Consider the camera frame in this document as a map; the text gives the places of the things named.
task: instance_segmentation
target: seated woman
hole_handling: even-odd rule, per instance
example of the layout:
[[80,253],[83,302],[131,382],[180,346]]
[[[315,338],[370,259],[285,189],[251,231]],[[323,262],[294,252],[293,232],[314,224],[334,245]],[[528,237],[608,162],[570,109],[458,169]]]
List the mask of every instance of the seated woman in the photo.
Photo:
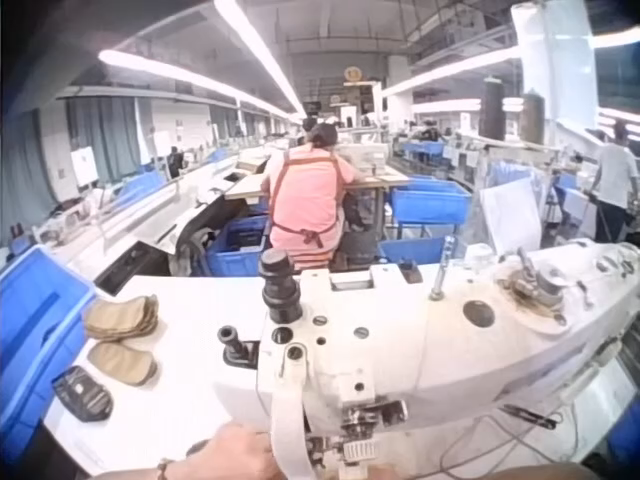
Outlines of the seated woman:
[[270,196],[270,240],[296,269],[327,267],[340,243],[344,185],[360,173],[332,152],[333,125],[313,127],[308,142],[269,160],[262,189]]

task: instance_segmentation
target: sewing machine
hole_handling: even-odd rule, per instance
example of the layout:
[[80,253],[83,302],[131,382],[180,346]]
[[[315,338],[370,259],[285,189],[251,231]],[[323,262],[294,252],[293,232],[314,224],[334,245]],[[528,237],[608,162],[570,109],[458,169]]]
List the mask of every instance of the sewing machine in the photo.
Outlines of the sewing machine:
[[298,280],[268,250],[260,338],[219,329],[216,394],[235,420],[271,432],[287,478],[316,478],[331,454],[341,478],[366,478],[377,436],[570,404],[617,354],[640,310],[640,250],[579,240],[491,262],[376,265]]

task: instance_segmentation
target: tabletop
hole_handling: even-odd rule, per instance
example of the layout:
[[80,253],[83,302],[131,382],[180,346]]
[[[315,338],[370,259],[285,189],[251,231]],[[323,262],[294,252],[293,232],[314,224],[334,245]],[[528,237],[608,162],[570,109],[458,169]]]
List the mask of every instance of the tabletop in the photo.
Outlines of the tabletop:
[[[262,184],[264,176],[264,173],[246,176],[225,193],[225,198],[228,200],[237,200],[239,198],[249,199],[261,197],[263,193],[260,185]],[[401,187],[408,184],[409,177],[387,165],[385,171],[381,174],[367,176],[363,180],[346,185],[345,188],[347,190],[362,190],[367,188]]]
[[[123,301],[155,294],[159,300],[159,326],[150,336],[128,340],[134,348],[149,350],[160,375],[143,387],[130,387],[106,377],[86,359],[90,340],[76,359],[113,395],[109,420],[81,423],[60,402],[53,401],[44,424],[67,453],[91,475],[105,471],[156,465],[161,458],[183,458],[196,442],[209,438],[230,419],[214,391],[216,359],[222,346],[216,340],[221,322],[229,318],[264,316],[260,278],[173,278],[136,276],[118,295]],[[185,305],[189,305],[185,314]],[[240,338],[259,338],[261,322],[235,324]],[[580,421],[578,450],[581,459],[606,435],[635,395],[635,388],[617,360],[610,362],[576,400]],[[573,418],[554,431],[536,429],[525,438],[548,455],[565,458],[573,445]],[[514,433],[527,424],[501,417]],[[381,460],[393,462],[407,474],[432,474],[439,457],[469,429],[464,419],[412,432],[385,434],[380,439]],[[509,439],[485,422],[468,442],[447,455],[455,464],[476,456],[455,470],[464,476],[486,473],[510,448]],[[517,447],[501,468],[541,462],[534,453]]]

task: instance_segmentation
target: person in white shirt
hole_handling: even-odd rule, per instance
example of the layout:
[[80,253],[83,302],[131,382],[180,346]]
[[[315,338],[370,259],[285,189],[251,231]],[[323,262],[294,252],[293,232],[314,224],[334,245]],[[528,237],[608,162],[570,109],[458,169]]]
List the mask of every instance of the person in white shirt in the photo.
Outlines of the person in white shirt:
[[638,198],[638,167],[633,154],[626,148],[627,126],[618,120],[613,126],[614,141],[600,148],[600,167],[591,191],[598,186],[596,214],[597,243],[614,243],[620,237],[629,204],[629,187]]

